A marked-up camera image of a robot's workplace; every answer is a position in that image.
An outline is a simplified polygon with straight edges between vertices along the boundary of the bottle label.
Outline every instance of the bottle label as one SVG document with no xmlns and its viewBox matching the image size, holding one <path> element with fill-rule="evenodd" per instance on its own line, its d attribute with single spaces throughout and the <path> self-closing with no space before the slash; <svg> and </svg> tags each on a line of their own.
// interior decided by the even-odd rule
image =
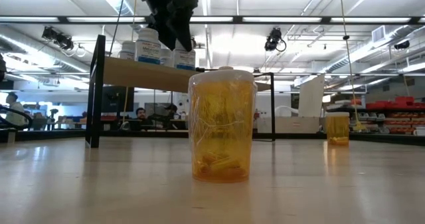
<svg viewBox="0 0 425 224">
<path fill-rule="evenodd" d="M 131 52 L 121 51 L 118 56 L 120 59 L 134 60 L 134 53 Z"/>
<path fill-rule="evenodd" d="M 196 52 L 175 49 L 175 67 L 185 70 L 195 70 Z"/>
<path fill-rule="evenodd" d="M 161 45 L 150 41 L 137 40 L 137 61 L 160 64 Z"/>
</svg>

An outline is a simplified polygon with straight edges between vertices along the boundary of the wooden shelf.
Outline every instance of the wooden shelf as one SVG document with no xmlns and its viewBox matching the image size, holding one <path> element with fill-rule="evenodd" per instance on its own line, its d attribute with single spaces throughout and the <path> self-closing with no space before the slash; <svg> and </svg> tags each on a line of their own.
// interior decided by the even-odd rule
<svg viewBox="0 0 425 224">
<path fill-rule="evenodd" d="M 189 78 L 199 72 L 105 57 L 104 84 L 187 93 Z M 270 89 L 258 83 L 258 91 Z"/>
</svg>

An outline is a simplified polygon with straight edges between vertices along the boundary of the cable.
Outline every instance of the cable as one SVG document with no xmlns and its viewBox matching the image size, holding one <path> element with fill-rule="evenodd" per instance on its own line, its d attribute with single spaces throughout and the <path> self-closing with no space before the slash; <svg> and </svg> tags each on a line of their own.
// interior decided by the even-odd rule
<svg viewBox="0 0 425 224">
<path fill-rule="evenodd" d="M 37 52 L 40 52 L 43 48 L 45 48 L 52 40 L 47 41 L 41 48 L 38 49 Z"/>
<path fill-rule="evenodd" d="M 114 47 L 115 36 L 117 35 L 117 30 L 118 30 L 118 25 L 120 23 L 121 11 L 122 11 L 122 5 L 123 4 L 124 4 L 124 0 L 121 0 L 120 12 L 118 13 L 117 25 L 115 26 L 114 36 L 112 37 L 112 44 L 111 44 L 111 49 L 109 51 L 109 57 L 111 57 L 111 55 L 112 55 L 112 47 Z"/>
<path fill-rule="evenodd" d="M 276 47 L 276 50 L 282 53 L 282 52 L 286 51 L 286 47 L 288 47 L 288 46 L 286 45 L 286 42 L 285 42 L 282 38 L 280 38 L 280 41 L 281 41 L 283 44 L 285 44 L 285 48 L 284 48 L 283 50 L 279 50 L 279 49 Z"/>
<path fill-rule="evenodd" d="M 347 35 L 347 26 L 345 24 L 345 14 L 344 14 L 344 2 L 341 0 L 341 12 L 343 15 L 343 27 L 344 27 L 344 39 L 345 39 L 345 47 L 347 48 L 348 62 L 350 66 L 350 79 L 351 79 L 351 88 L 353 91 L 353 101 L 354 101 L 354 112 L 356 117 L 356 129 L 363 130 L 365 127 L 359 121 L 359 115 L 357 113 L 357 102 L 356 102 L 356 94 L 354 92 L 354 76 L 353 76 L 353 68 L 351 67 L 351 58 L 350 58 L 350 49 L 348 45 L 349 36 Z"/>
<path fill-rule="evenodd" d="M 31 126 L 33 125 L 33 119 L 28 114 L 25 114 L 25 113 L 20 112 L 20 111 L 16 111 L 16 110 L 11 109 L 11 108 L 6 108 L 2 105 L 0 105 L 0 110 L 6 110 L 8 112 L 14 112 L 16 114 L 23 116 L 24 118 L 26 118 L 28 120 L 28 124 L 18 126 L 16 124 L 12 124 L 11 122 L 7 121 L 6 119 L 4 119 L 3 117 L 0 116 L 0 123 L 4 123 L 4 124 L 8 125 L 8 128 L 15 128 L 17 130 L 24 130 L 25 128 L 31 128 Z"/>
<path fill-rule="evenodd" d="M 134 8 L 133 8 L 133 27 L 134 27 L 134 23 L 135 23 L 135 6 L 137 5 L 137 0 L 134 0 Z M 133 42 L 134 40 L 134 31 L 131 31 L 131 41 Z M 124 112 L 127 110 L 127 101 L 128 101 L 128 86 L 126 87 L 126 99 L 124 101 Z M 126 121 L 126 116 L 123 115 L 122 116 L 122 123 L 124 124 L 124 122 Z"/>
</svg>

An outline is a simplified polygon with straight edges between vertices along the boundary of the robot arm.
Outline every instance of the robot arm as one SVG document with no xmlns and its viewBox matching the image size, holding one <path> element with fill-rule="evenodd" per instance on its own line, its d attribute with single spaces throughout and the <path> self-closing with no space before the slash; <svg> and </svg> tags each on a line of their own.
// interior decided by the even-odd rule
<svg viewBox="0 0 425 224">
<path fill-rule="evenodd" d="M 146 1 L 151 15 L 149 28 L 159 33 L 159 40 L 171 50 L 176 39 L 187 51 L 192 50 L 189 22 L 198 0 L 142 0 Z"/>
</svg>

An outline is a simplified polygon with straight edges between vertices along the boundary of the air vent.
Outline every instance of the air vent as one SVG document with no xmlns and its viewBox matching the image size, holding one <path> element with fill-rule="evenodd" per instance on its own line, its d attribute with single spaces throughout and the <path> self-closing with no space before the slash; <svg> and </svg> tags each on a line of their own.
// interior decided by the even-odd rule
<svg viewBox="0 0 425 224">
<path fill-rule="evenodd" d="M 381 26 L 374 31 L 372 31 L 372 41 L 374 43 L 382 41 L 385 39 L 385 26 Z"/>
</svg>

